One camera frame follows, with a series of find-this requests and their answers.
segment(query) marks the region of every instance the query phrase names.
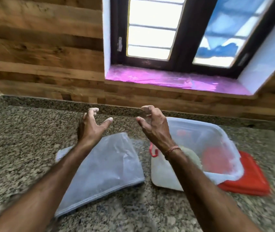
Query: red thread bracelet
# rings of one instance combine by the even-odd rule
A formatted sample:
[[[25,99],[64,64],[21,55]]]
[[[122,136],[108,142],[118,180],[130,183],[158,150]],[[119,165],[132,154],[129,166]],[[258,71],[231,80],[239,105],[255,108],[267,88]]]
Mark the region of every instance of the red thread bracelet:
[[[164,157],[165,157],[166,160],[167,160],[167,156],[170,154],[170,152],[175,150],[175,149],[180,149],[180,147],[179,146],[173,146],[165,152]]]

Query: dark wooden window frame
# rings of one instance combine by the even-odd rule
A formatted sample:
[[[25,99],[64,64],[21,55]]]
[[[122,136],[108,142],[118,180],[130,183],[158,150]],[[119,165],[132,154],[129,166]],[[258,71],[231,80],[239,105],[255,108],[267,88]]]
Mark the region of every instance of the dark wooden window frame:
[[[111,0],[112,64],[237,78],[275,26],[275,0],[230,68],[192,63],[216,3],[217,0],[186,1],[170,59],[163,61],[126,56],[129,0]],[[120,37],[121,51],[118,50]]]

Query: white wall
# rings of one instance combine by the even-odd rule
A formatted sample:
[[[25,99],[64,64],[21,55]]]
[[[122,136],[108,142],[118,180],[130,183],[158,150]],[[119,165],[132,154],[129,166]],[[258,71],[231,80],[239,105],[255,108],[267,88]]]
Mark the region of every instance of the white wall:
[[[254,94],[275,71],[275,27],[240,74],[238,81]]]
[[[102,0],[103,15],[103,51],[104,75],[106,76],[111,66],[111,4],[110,0]]]

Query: red handle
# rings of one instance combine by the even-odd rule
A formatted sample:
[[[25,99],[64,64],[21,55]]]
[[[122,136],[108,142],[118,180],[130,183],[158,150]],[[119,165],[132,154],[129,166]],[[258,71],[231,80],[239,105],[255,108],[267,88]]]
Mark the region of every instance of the red handle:
[[[152,153],[152,149],[153,149],[153,144],[150,143],[149,153],[150,153],[151,157],[155,158],[155,157],[158,156],[158,149],[155,149],[155,154],[154,154],[154,155],[153,155],[153,153]]]

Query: hand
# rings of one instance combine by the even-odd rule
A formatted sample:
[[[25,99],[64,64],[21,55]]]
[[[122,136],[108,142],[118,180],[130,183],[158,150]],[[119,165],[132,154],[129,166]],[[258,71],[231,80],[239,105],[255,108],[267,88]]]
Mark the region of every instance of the hand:
[[[101,125],[96,124],[94,116],[99,111],[98,108],[89,108],[83,115],[78,126],[78,143],[93,148],[101,140],[103,133],[112,124],[113,118],[106,119]]]
[[[148,124],[142,117],[136,117],[138,124],[142,127],[147,138],[162,152],[165,153],[171,147],[176,146],[172,140],[166,117],[159,108],[152,105],[143,106],[143,111],[148,113],[151,124]]]

